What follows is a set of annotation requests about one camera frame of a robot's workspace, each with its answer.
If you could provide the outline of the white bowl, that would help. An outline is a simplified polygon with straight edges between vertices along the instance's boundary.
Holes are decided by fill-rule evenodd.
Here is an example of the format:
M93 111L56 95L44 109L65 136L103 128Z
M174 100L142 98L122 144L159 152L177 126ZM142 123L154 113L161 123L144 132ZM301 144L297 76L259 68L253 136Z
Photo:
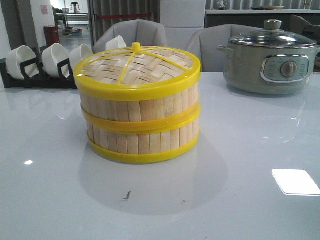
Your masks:
M111 39L105 44L105 50L113 50L113 49L119 49L119 48L126 48L127 44L125 43L125 40L121 35L118 35L117 37Z
M75 70L77 64L82 60L93 55L91 47L87 44L81 44L75 49L73 49L69 54L69 62L72 71Z
M69 54L60 43L54 43L45 49L41 55L44 71L53 78L60 77L58 63L66 59L69 59Z
M8 73L13 79L23 80L24 76L20 64L36 57L34 51L26 45L10 51L5 60Z

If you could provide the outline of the bamboo steamer tray yellow rim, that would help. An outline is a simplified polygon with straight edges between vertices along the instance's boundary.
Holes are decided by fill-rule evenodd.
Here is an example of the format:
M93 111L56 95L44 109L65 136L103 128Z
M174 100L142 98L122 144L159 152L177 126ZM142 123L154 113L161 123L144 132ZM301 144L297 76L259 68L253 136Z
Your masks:
M87 122L116 133L159 133L183 127L200 114L199 85L173 95L140 101L106 100L80 93Z

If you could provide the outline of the dark grey cabinet counter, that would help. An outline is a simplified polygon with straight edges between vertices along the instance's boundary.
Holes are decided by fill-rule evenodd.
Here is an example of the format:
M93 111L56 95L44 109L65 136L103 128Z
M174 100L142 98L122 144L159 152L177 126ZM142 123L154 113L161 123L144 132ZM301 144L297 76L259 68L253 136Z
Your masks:
M264 21L277 19L282 21L285 30L290 28L290 17L300 16L312 25L320 24L319 10L283 9L283 10L207 10L205 12L205 27L236 24L261 28Z

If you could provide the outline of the glass pot lid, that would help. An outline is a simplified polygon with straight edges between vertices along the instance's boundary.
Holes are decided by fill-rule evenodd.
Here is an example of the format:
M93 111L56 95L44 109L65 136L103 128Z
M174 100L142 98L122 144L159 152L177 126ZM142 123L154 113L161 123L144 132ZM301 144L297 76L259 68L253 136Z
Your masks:
M317 46L315 40L297 33L282 30L281 26L281 20L268 19L264 21L263 29L233 36L228 42L242 46L279 49L302 49Z

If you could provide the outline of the grey chair left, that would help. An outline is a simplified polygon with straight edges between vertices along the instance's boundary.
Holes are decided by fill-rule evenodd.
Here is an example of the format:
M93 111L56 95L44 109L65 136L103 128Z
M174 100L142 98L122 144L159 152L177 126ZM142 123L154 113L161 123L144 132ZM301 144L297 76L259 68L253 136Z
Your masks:
M93 53L106 50L107 42L121 36L125 44L130 47L132 43L139 42L142 46L167 46L165 27L149 20L122 21L110 27L93 46Z

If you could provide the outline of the white bowl far left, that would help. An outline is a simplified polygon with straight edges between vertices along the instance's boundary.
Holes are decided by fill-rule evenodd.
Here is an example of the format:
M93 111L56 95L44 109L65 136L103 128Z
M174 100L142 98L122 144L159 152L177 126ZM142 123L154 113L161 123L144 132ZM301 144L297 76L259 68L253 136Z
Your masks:
M5 60L8 73L13 79L23 80L24 76L20 64L36 57L34 51L26 45L10 51Z

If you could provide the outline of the black dish rack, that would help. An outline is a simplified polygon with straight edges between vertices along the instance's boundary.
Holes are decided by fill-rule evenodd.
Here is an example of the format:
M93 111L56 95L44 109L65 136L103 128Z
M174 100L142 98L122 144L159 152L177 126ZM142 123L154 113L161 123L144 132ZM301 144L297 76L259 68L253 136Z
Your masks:
M43 63L36 56L20 64L23 80L14 79L7 70L6 58L0 60L0 74L3 85L9 88L42 88L42 89L76 89L70 60L66 59L57 64L59 78L49 76Z

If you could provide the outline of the woven bamboo steamer lid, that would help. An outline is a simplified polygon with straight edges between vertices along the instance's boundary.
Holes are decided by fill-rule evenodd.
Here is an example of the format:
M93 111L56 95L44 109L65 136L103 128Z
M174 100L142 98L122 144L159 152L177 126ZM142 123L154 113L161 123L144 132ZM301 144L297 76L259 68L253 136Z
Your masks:
M83 94L112 101L145 101L180 93L194 86L201 61L194 54L171 47L117 48L93 54L74 71Z

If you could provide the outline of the red barrier belt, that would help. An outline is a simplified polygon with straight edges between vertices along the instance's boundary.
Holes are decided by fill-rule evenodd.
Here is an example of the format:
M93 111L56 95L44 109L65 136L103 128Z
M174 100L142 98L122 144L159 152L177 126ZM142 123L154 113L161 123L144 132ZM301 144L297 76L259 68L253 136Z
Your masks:
M97 15L100 20L113 20L113 19L135 19L135 18L151 18L152 12L139 13L139 14L121 14L121 15Z

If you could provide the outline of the red trash bin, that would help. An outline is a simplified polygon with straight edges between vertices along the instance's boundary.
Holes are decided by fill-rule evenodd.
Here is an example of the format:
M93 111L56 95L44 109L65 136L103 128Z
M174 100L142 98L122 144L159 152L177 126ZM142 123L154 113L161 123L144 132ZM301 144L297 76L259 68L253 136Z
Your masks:
M44 30L47 47L50 47L55 43L60 43L58 26L53 26L53 25L44 26L43 30Z

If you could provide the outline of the yellow plate on counter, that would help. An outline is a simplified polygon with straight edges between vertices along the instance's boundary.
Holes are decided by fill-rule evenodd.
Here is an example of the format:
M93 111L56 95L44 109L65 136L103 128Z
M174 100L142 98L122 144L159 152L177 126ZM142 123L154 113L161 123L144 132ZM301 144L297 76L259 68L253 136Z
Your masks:
M260 6L260 10L273 11L273 10L282 10L284 6Z

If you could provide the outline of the green electric cooking pot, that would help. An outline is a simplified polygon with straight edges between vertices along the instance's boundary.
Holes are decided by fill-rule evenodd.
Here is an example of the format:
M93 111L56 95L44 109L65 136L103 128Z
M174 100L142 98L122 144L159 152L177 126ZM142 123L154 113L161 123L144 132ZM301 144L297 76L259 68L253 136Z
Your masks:
M226 82L243 91L287 95L310 84L320 48L267 47L233 44L219 45L226 55L223 76Z

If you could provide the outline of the white refrigerator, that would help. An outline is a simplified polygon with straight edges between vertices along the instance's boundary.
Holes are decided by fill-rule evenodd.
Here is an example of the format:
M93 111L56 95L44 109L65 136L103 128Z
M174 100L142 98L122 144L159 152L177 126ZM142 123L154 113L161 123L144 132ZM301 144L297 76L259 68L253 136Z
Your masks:
M161 0L159 22L165 28L167 46L184 50L192 35L205 27L205 0Z

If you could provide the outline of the white bowl far right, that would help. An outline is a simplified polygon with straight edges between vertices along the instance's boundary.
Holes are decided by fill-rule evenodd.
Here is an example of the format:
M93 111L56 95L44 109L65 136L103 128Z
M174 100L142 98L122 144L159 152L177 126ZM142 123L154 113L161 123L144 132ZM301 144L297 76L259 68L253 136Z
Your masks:
M125 40L121 35L118 35L117 37L111 39L105 44L105 50L113 50L113 49L119 49L119 48L126 48L127 44L125 43Z

